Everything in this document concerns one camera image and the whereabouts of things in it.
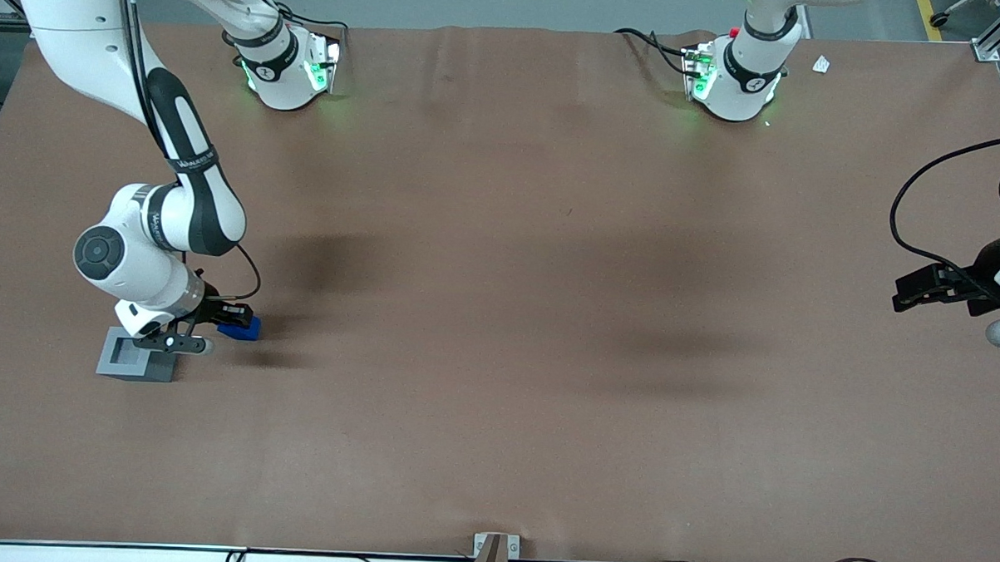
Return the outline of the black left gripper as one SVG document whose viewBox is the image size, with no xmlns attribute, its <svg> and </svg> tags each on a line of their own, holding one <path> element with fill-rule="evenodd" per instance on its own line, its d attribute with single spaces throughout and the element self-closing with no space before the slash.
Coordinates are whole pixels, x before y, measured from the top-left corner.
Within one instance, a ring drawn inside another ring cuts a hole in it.
<svg viewBox="0 0 1000 562">
<path fill-rule="evenodd" d="M 980 249 L 973 264 L 965 268 L 967 274 L 982 288 L 978 290 L 978 297 L 967 304 L 968 315 L 971 317 L 1000 310 L 1000 286 L 995 283 L 999 269 L 1000 238 L 988 242 Z M 906 313 L 914 307 L 932 303 L 967 302 L 965 294 L 971 289 L 972 284 L 965 278 L 963 270 L 932 263 L 896 280 L 894 312 Z"/>
</svg>

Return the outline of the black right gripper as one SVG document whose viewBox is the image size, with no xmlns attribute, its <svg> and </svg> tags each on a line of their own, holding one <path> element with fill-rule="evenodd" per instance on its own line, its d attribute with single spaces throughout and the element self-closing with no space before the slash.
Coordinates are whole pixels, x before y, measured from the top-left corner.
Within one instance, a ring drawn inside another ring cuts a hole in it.
<svg viewBox="0 0 1000 562">
<path fill-rule="evenodd" d="M 205 324 L 250 328 L 254 318 L 252 307 L 247 303 L 226 303 L 211 283 L 203 282 L 202 286 L 202 299 L 194 312 L 185 316 L 186 331 L 194 331 L 196 327 Z"/>
</svg>

